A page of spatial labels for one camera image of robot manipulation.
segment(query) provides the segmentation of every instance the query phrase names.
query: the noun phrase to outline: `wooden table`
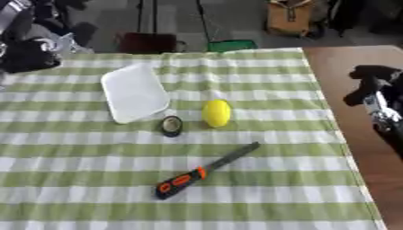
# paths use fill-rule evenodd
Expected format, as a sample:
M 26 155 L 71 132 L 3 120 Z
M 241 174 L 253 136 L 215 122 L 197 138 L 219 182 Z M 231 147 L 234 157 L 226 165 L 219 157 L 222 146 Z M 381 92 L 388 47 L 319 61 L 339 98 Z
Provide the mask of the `wooden table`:
M 372 129 L 365 108 L 343 101 L 359 84 L 348 76 L 355 66 L 403 69 L 403 50 L 392 46 L 304 50 L 388 229 L 403 229 L 403 163 Z

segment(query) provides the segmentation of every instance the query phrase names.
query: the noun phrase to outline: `yellow ball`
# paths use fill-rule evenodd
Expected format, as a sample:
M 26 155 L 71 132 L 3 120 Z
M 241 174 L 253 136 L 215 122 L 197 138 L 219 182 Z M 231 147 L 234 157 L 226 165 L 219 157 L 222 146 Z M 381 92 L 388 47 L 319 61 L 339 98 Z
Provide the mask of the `yellow ball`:
M 231 117 L 231 108 L 222 100 L 208 101 L 201 115 L 211 127 L 222 127 L 227 125 Z

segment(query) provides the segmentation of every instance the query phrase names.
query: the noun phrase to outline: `table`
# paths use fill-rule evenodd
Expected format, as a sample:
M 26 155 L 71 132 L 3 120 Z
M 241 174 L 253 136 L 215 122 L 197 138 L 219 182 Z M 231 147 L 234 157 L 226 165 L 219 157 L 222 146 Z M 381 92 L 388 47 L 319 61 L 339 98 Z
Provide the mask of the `table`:
M 403 51 L 392 46 L 304 50 L 384 221 L 390 230 L 403 229 L 403 163 L 372 130 L 364 107 L 343 102 L 358 86 L 348 77 L 355 66 L 403 68 Z
M 101 77 L 140 63 L 154 68 L 169 108 L 117 125 Z M 302 49 L 82 54 L 4 86 L 2 230 L 385 229 Z M 201 109 L 218 98 L 232 118 L 210 129 Z M 168 115 L 184 121 L 181 136 L 157 129 Z M 251 155 L 155 199 L 157 182 L 253 141 L 262 145 Z

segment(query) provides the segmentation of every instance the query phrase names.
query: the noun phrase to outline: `green mat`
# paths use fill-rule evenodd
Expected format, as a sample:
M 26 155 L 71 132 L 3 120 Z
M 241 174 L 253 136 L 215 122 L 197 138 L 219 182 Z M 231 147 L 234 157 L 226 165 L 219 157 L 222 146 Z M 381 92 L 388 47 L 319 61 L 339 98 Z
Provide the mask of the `green mat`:
M 209 42 L 209 52 L 227 52 L 241 49 L 257 49 L 257 45 L 252 40 L 223 40 Z

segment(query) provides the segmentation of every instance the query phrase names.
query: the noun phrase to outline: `metal rod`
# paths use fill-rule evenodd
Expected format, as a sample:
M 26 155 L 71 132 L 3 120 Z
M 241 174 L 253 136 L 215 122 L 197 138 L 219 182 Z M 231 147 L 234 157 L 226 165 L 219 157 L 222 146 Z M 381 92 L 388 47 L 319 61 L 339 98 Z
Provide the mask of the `metal rod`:
M 199 15 L 201 18 L 201 23 L 203 25 L 204 36 L 206 37 L 207 42 L 210 43 L 211 40 L 210 40 L 210 35 L 209 35 L 209 30 L 207 28 L 206 20 L 204 18 L 204 9 L 203 9 L 202 3 L 200 2 L 200 0 L 196 0 L 196 4 L 197 4 L 197 10 L 199 11 Z
M 139 4 L 137 5 L 137 9 L 139 10 L 139 18 L 137 20 L 137 32 L 140 33 L 142 18 L 143 18 L 144 0 L 139 1 Z
M 153 33 L 157 34 L 158 31 L 158 1 L 153 0 Z

